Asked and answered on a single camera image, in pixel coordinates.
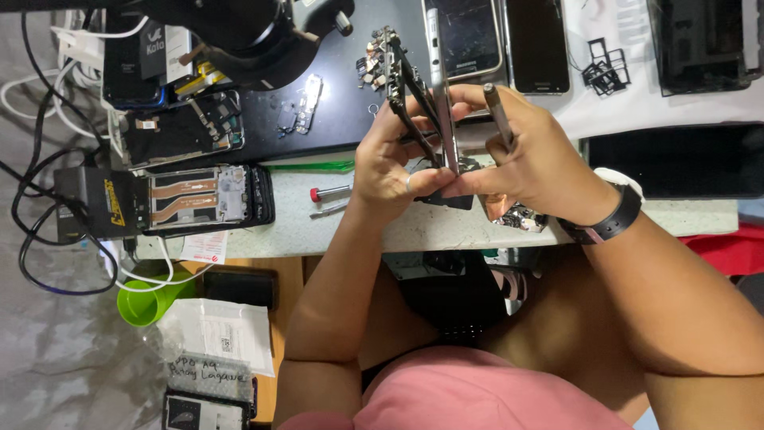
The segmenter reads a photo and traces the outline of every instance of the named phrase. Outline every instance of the green plastic cup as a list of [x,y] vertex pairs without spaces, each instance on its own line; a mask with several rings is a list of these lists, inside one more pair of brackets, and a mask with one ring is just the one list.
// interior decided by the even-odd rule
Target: green plastic cup
[[[185,270],[175,271],[173,281],[180,281],[191,276]],[[154,276],[157,281],[167,280],[167,275]],[[156,286],[145,281],[133,280],[125,283],[126,287],[135,289],[149,289]],[[196,295],[196,283],[190,279],[183,284],[165,285],[152,292],[129,292],[119,290],[117,294],[117,309],[122,318],[128,324],[135,327],[145,327],[159,318],[170,308],[177,298],[193,298]]]

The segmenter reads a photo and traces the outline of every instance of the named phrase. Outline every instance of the wristwatch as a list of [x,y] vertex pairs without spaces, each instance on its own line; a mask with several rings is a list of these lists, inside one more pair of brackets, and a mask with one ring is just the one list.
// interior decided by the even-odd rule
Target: wristwatch
[[642,197],[631,188],[630,185],[613,184],[620,192],[621,199],[618,207],[607,218],[593,226],[578,226],[568,220],[558,218],[557,221],[563,230],[581,245],[594,245],[603,243],[608,239],[621,234],[629,228],[642,209]]

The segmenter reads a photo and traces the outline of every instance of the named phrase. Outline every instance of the right hand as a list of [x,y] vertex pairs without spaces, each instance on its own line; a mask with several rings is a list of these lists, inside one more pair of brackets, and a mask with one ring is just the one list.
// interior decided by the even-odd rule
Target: right hand
[[[620,195],[584,163],[555,117],[515,90],[498,90],[515,135],[515,152],[508,155],[500,145],[487,142],[500,167],[463,174],[442,189],[443,197],[506,194],[540,213],[582,226],[610,215]],[[451,100],[455,110],[486,108],[478,85],[452,86]]]

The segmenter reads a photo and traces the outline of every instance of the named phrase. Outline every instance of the qr code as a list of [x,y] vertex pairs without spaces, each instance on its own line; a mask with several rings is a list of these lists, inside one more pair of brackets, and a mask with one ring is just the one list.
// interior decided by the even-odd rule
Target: qr code
[[231,339],[228,339],[227,337],[221,337],[220,338],[220,347],[223,349],[224,353],[231,353]]

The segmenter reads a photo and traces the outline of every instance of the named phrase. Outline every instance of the white work mat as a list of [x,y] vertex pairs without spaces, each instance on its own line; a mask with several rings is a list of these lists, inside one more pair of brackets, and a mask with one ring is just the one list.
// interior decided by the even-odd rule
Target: white work mat
[[563,0],[563,5],[569,49],[579,68],[591,63],[588,41],[605,37],[608,50],[623,48],[632,81],[626,90],[600,98],[569,67],[568,93],[529,97],[555,115],[569,138],[667,125],[764,121],[764,78],[744,91],[661,96],[647,0]]

